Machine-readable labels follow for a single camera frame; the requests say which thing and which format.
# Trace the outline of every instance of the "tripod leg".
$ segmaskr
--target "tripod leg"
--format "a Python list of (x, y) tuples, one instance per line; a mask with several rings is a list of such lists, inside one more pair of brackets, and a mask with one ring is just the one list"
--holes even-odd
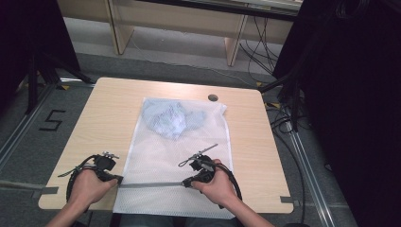
[(288, 81), (288, 79), (289, 79), (289, 74), (283, 76), (282, 78), (276, 80), (275, 82), (272, 82), (272, 83), (270, 83), (270, 84), (268, 84), (268, 85), (266, 85), (264, 87), (259, 88), (258, 91), (260, 93), (265, 93), (265, 92), (267, 92), (267, 91), (269, 91), (269, 90), (271, 90), (271, 89), (273, 89), (273, 88), (275, 88), (275, 87), (277, 87), (279, 85), (284, 84), (285, 82)]
[(62, 67), (63, 69), (65, 69), (68, 73), (74, 75), (76, 78), (81, 79), (82, 81), (86, 82), (86, 83), (93, 83), (92, 80), (88, 77), (86, 77), (85, 75), (83, 75), (82, 73), (74, 70), (73, 68), (71, 68), (69, 65), (65, 64), (64, 62), (60, 61), (59, 59), (57, 59), (54, 56), (48, 55), (43, 53), (43, 56), (46, 60), (48, 60), (49, 62), (52, 62), (54, 65), (58, 65), (60, 67)]
[(33, 108), (35, 108), (36, 103), (38, 102), (38, 78), (36, 76), (36, 58), (35, 54), (29, 59), (29, 68), (28, 68), (28, 101), (27, 101), (27, 109), (26, 114), (29, 114)]
[(59, 75), (57, 75), (53, 64), (48, 62), (46, 59), (40, 59), (39, 65), (42, 77), (47, 84), (57, 84), (60, 82)]

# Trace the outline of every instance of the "metal rod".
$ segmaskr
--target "metal rod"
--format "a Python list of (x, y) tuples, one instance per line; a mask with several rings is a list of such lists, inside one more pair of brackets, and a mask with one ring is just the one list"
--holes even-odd
[(0, 188), (42, 190), (45, 188), (45, 185), (33, 184), (33, 183), (15, 183), (15, 182), (9, 182), (9, 181), (0, 181)]
[(119, 188), (144, 188), (144, 187), (166, 187), (166, 186), (183, 186), (182, 182), (172, 183), (126, 183), (121, 184)]
[(198, 153), (194, 154), (192, 157), (197, 157), (198, 155), (203, 154), (204, 152), (206, 152), (207, 150), (216, 147), (218, 144), (214, 144), (213, 146), (209, 147), (209, 148), (205, 148), (204, 150), (200, 150), (198, 151)]
[(60, 78), (61, 83), (60, 85), (63, 86), (74, 86), (74, 87), (88, 87), (94, 88), (96, 86), (95, 83), (85, 83), (81, 79), (67, 79), (67, 78)]
[(137, 0), (139, 2), (158, 3), (177, 7), (187, 7), (194, 9), (207, 9), (212, 11), (229, 12), (234, 14), (243, 14), (249, 16), (257, 16), (264, 18), (271, 18), (282, 21), (295, 21), (297, 18), (296, 13), (293, 12), (272, 12), (265, 9), (247, 8), (241, 6), (221, 4), (217, 2), (205, 2), (199, 0)]

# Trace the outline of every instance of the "white mesh bag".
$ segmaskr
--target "white mesh bag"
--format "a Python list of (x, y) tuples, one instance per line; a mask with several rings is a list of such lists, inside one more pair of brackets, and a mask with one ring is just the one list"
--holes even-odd
[[(196, 175), (178, 164), (196, 152), (219, 158), (231, 170), (226, 106), (218, 102), (145, 98), (124, 168), (128, 183), (175, 183)], [(183, 186), (118, 188), (113, 211), (198, 218), (233, 218), (198, 190)]]

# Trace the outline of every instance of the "black panel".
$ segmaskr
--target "black panel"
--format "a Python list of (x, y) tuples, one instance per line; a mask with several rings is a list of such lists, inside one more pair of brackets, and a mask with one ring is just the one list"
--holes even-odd
[[(306, 6), (313, 11), (313, 4)], [(277, 76), (303, 51), (304, 27), (311, 29), (297, 24), (291, 30)], [(401, 15), (371, 1), (363, 18), (336, 21), (300, 78), (311, 122), (359, 226), (395, 226), (399, 220), (400, 29)]]
[(50, 54), (79, 71), (56, 0), (0, 1), (0, 34), (0, 109), (25, 77), (32, 53)]

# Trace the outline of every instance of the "wrist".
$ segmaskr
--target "wrist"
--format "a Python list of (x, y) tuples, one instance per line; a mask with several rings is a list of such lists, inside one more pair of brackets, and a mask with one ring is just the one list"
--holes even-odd
[(47, 227), (68, 227), (71, 226), (79, 216), (85, 212), (87, 207), (83, 205), (81, 202), (69, 201), (64, 207), (62, 207), (61, 211), (52, 219), (49, 223), (47, 223)]
[(68, 207), (69, 210), (71, 210), (72, 213), (79, 216), (83, 214), (90, 205), (91, 205), (90, 203), (84, 200), (73, 200), (67, 202), (66, 204), (66, 206)]
[(232, 210), (234, 207), (240, 205), (240, 203), (242, 203), (242, 200), (235, 196), (223, 201), (222, 206), (224, 206), (227, 210)]

